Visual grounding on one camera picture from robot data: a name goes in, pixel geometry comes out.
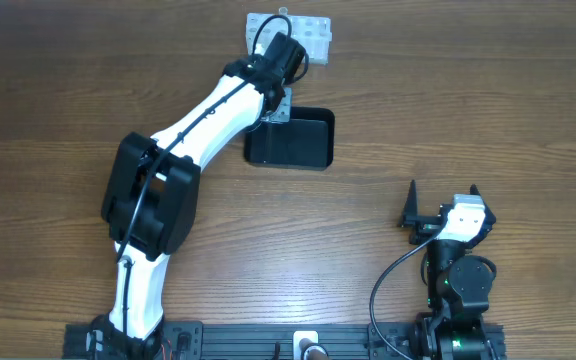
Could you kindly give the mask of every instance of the wood grain surface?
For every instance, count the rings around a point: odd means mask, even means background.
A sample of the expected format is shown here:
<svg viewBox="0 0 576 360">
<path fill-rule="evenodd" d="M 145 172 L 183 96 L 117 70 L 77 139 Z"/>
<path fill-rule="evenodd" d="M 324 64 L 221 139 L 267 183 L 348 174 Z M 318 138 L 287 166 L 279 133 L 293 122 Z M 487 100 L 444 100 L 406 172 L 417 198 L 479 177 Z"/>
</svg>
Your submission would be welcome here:
<svg viewBox="0 0 576 360">
<path fill-rule="evenodd" d="M 177 121 L 245 52 L 249 12 L 328 16 L 330 64 L 294 103 L 337 118 L 324 172 L 264 169 L 242 140 L 201 179 L 170 261 L 166 318 L 367 324 L 411 249 L 408 183 L 437 211 L 476 183 L 498 225 L 486 313 L 511 358 L 576 359 L 576 1 L 0 1 L 0 357 L 58 357 L 64 325 L 112 307 L 99 216 L 130 131 Z M 381 321 L 425 310 L 419 257 Z"/>
</svg>

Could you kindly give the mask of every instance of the wooden table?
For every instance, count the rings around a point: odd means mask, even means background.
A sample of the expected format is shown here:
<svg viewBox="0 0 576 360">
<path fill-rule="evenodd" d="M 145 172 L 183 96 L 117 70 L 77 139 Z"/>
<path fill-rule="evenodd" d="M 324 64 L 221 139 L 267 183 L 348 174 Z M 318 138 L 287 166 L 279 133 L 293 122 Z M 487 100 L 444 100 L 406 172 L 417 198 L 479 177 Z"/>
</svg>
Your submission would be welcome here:
<svg viewBox="0 0 576 360">
<path fill-rule="evenodd" d="M 249 12 L 328 16 L 330 64 L 294 103 L 335 112 L 324 172 L 253 167 L 242 139 L 201 179 L 167 319 L 367 324 L 395 226 L 476 183 L 499 219 L 486 318 L 512 358 L 576 359 L 576 1 L 0 1 L 0 357 L 56 357 L 114 302 L 99 216 L 115 151 L 198 104 L 245 52 Z M 425 310 L 419 258 L 380 321 Z"/>
</svg>

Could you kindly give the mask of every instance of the white arm segment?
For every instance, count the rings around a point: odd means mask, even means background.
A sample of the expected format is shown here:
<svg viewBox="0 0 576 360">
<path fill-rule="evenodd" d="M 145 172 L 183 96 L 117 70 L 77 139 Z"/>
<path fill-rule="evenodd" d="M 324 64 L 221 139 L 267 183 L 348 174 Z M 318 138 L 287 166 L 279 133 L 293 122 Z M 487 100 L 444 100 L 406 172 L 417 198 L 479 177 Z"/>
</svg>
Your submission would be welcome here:
<svg viewBox="0 0 576 360">
<path fill-rule="evenodd" d="M 239 86 L 243 80 L 239 77 L 224 75 L 213 92 L 183 119 L 166 130 L 151 136 L 157 140 L 157 146 L 164 149 L 177 138 L 201 113 L 223 96 Z M 190 156 L 203 171 L 208 162 L 237 133 L 254 124 L 263 107 L 264 96 L 248 84 L 221 104 L 215 114 L 206 116 L 186 135 L 183 143 L 175 146 L 171 153 L 177 157 Z"/>
<path fill-rule="evenodd" d="M 166 148 L 177 134 L 186 129 L 207 108 L 242 83 L 238 77 L 224 75 L 215 90 L 194 108 L 183 119 L 166 130 L 160 131 L 151 138 L 157 140 L 157 146 Z M 193 162 L 203 171 L 208 162 L 238 132 L 254 124 L 263 108 L 264 96 L 248 84 L 235 93 L 228 101 L 215 109 L 188 135 L 184 142 L 175 146 L 171 153 L 177 157 L 190 156 Z M 161 174 L 157 177 L 165 180 Z M 143 252 L 126 246 L 123 257 L 129 257 L 133 263 L 128 282 L 128 336 L 145 339 L 157 327 L 164 311 L 161 305 L 161 294 L 164 287 L 166 267 L 170 255 L 161 254 L 155 261 L 148 261 Z M 115 306 L 109 314 L 110 321 L 117 330 L 123 331 L 124 281 L 126 278 L 125 261 L 118 264 L 117 295 Z"/>
</svg>

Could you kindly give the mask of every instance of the black plastic container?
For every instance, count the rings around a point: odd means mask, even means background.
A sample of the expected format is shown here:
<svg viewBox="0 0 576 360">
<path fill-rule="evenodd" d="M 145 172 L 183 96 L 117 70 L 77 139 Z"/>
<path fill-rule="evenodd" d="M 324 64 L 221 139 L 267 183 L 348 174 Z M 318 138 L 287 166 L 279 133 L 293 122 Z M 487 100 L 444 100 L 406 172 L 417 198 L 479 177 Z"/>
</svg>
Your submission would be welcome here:
<svg viewBox="0 0 576 360">
<path fill-rule="evenodd" d="M 259 166 L 325 170 L 333 159 L 335 114 L 291 107 L 287 123 L 262 122 L 246 134 L 244 157 Z"/>
</svg>

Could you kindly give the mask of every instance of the wooden tabletop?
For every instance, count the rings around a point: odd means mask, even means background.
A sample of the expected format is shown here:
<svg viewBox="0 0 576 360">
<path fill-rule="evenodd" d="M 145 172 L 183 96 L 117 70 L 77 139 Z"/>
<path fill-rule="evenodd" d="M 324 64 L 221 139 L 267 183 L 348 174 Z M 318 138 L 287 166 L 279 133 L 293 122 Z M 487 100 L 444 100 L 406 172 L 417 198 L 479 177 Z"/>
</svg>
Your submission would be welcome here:
<svg viewBox="0 0 576 360">
<path fill-rule="evenodd" d="M 576 359 L 576 1 L 0 1 L 0 357 L 61 355 L 114 302 L 100 218 L 115 151 L 194 108 L 245 52 L 249 12 L 332 19 L 330 63 L 294 104 L 336 115 L 323 172 L 253 167 L 233 140 L 172 256 L 169 320 L 367 324 L 412 247 L 408 184 L 433 214 L 476 183 L 498 223 L 487 321 L 512 358 Z M 420 257 L 379 321 L 426 310 Z"/>
</svg>

